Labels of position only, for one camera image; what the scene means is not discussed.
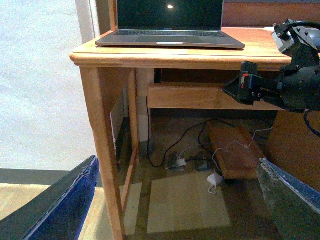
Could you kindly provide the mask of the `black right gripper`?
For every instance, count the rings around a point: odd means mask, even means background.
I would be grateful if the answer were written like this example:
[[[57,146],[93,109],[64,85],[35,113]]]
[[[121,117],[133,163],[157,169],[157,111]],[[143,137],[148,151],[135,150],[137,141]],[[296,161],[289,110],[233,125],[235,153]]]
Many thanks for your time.
[[[319,23],[287,19],[273,28],[278,50],[291,63],[276,79],[266,79],[258,74],[256,63],[243,61],[239,75],[224,85],[223,92],[243,105],[264,101],[290,112],[319,111],[320,50],[310,33],[320,28]]]

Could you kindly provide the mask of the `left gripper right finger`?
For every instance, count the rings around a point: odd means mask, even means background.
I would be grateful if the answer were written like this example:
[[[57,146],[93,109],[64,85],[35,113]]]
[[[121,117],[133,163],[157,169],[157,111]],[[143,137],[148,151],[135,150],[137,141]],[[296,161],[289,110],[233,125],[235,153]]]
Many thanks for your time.
[[[266,205],[285,240],[320,238],[320,193],[266,158],[256,169]]]

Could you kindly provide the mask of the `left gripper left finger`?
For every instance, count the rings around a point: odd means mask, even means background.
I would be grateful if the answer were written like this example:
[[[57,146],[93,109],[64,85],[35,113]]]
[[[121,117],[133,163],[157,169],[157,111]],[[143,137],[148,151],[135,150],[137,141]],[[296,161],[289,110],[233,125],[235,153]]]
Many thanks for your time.
[[[100,172],[92,155],[47,190],[0,222],[2,240],[77,240]]]

